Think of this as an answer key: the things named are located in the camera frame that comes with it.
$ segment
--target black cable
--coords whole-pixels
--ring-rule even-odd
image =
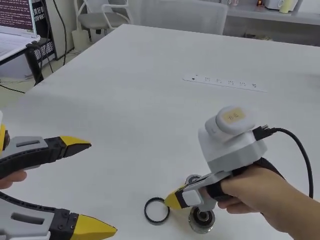
[[[305,164],[306,164],[306,170],[307,170],[308,180],[309,180],[309,197],[313,199],[314,198],[314,178],[313,178],[313,174],[312,174],[311,163],[310,163],[308,154],[307,154],[304,146],[302,145],[301,141],[299,140],[299,138],[296,135],[294,135],[292,132],[290,132],[289,130],[286,130],[283,128],[269,128],[267,125],[266,126],[259,126],[256,129],[254,129],[252,132],[253,132],[253,135],[257,141],[259,141],[261,139],[265,139],[265,138],[267,138],[277,132],[287,134],[295,141],[295,143],[298,145],[298,147],[302,153],[302,156],[303,156]]]
[[[296,135],[294,135],[289,130],[286,130],[283,128],[271,128],[271,131],[275,132],[275,133],[281,132],[281,133],[289,135],[291,138],[293,138],[295,143],[298,145],[298,147],[303,155],[305,164],[306,164],[306,170],[307,170],[308,180],[309,180],[309,197],[313,199],[314,198],[314,178],[313,178],[313,174],[312,174],[311,163],[310,163],[308,154],[307,154],[304,146],[302,145],[301,141],[299,140],[299,138]]]
[[[17,93],[25,94],[24,91],[19,91],[19,90],[17,90],[17,89],[13,89],[13,88],[10,88],[10,87],[6,87],[6,86],[3,86],[3,85],[1,85],[1,84],[0,84],[0,87],[1,87],[1,88],[4,88],[4,89],[7,89],[7,90],[10,90],[10,91],[17,92]]]
[[[42,6],[43,6],[43,10],[44,10],[44,16],[45,16],[45,21],[46,21],[46,25],[47,25],[47,33],[46,33],[46,40],[45,40],[45,55],[46,55],[46,58],[48,60],[48,63],[49,63],[49,66],[50,66],[50,69],[51,69],[51,72],[54,73],[54,70],[51,66],[51,62],[50,62],[50,59],[49,59],[49,56],[48,56],[48,52],[47,52],[47,47],[48,47],[48,42],[49,42],[49,35],[50,35],[50,24],[49,24],[49,14],[48,14],[48,11],[47,11],[47,7],[45,6],[45,3],[43,0],[40,0]]]
[[[60,11],[58,9],[58,6],[57,6],[57,3],[56,3],[56,0],[53,0],[53,4],[54,4],[54,7],[55,7],[55,10],[56,12],[58,13],[59,15],[59,18],[62,22],[62,25],[63,25],[63,30],[64,30],[64,58],[63,58],[63,65],[66,65],[66,59],[67,59],[67,46],[68,46],[68,40],[67,40],[67,29],[66,29],[66,25],[65,25],[65,22],[60,14]]]

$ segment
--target white desk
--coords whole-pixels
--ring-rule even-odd
[[[8,194],[92,215],[118,228],[115,240],[285,240],[260,214],[216,209],[214,230],[194,233],[189,211],[150,225],[143,208],[190,174],[209,168],[198,128],[222,107],[256,111],[259,125],[284,127],[305,145],[320,200],[320,48],[123,25],[3,111],[11,136],[72,135],[93,147],[29,172]],[[268,93],[183,81],[188,73],[264,84]],[[305,193],[298,147],[281,133],[266,154]]]

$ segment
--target white chair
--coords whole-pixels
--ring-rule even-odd
[[[83,4],[77,14],[78,21],[85,28],[93,30],[114,30],[122,24],[132,23],[129,0],[105,0],[104,2],[106,2],[106,4],[102,4],[98,12],[93,11],[90,1],[83,0]],[[85,7],[87,8],[87,13],[82,13]]]
[[[222,35],[228,6],[200,0],[143,0],[141,25]]]

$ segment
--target shelf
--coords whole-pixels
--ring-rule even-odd
[[[308,12],[290,12],[284,14],[280,13],[278,10],[269,10],[265,7],[254,5],[231,6],[228,10],[228,16],[296,24],[320,25],[320,14]]]

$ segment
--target power outlet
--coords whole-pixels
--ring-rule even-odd
[[[209,85],[216,85],[221,87],[229,87],[229,88],[235,88],[235,89],[244,89],[244,90],[251,90],[251,91],[257,91],[257,92],[263,92],[267,93],[265,89],[263,89],[260,85],[257,83],[252,83],[248,81],[241,81],[241,80],[226,80],[221,79],[217,77],[209,77],[209,76],[201,76],[198,74],[194,75],[187,75],[183,78],[184,81],[189,82],[196,82],[200,84],[209,84]]]

